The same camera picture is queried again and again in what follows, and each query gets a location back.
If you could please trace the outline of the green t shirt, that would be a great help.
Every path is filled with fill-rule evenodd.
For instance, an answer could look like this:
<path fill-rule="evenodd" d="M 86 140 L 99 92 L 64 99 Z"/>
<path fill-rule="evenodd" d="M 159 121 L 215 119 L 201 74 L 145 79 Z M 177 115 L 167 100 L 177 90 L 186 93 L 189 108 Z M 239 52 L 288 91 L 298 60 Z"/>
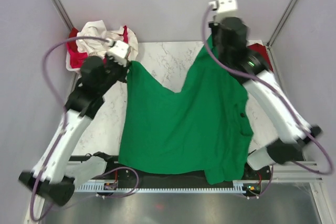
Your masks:
<path fill-rule="evenodd" d="M 131 65 L 120 164 L 164 175 L 201 170 L 211 185 L 243 177 L 253 138 L 248 94 L 216 57 L 202 48 L 180 92 Z"/>

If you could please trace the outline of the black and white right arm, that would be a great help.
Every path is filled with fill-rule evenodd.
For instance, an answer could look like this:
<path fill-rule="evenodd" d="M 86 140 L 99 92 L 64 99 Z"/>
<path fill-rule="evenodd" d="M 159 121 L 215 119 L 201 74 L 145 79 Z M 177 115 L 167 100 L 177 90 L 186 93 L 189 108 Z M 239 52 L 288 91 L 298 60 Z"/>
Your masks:
<path fill-rule="evenodd" d="M 251 179 L 265 166 L 296 161 L 311 138 L 322 133 L 321 128 L 311 126 L 293 108 L 267 61 L 247 45 L 248 27 L 240 18 L 227 17 L 208 26 L 219 62 L 244 73 L 231 76 L 255 98 L 278 133 L 277 139 L 248 155 L 247 162 L 240 166 L 241 174 Z"/>

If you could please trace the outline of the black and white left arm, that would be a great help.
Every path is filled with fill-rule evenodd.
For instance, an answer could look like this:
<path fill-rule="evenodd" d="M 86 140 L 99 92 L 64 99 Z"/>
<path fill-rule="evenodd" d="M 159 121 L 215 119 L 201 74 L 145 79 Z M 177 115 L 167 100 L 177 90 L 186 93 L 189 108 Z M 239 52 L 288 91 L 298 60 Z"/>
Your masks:
<path fill-rule="evenodd" d="M 104 103 L 103 96 L 117 82 L 124 82 L 130 61 L 114 56 L 87 58 L 75 89 L 66 102 L 66 120 L 61 121 L 41 159 L 24 170 L 19 181 L 35 194 L 57 206 L 64 206 L 75 189 L 101 175 L 111 178 L 115 165 L 102 152 L 73 167 L 68 161 L 79 139 Z"/>

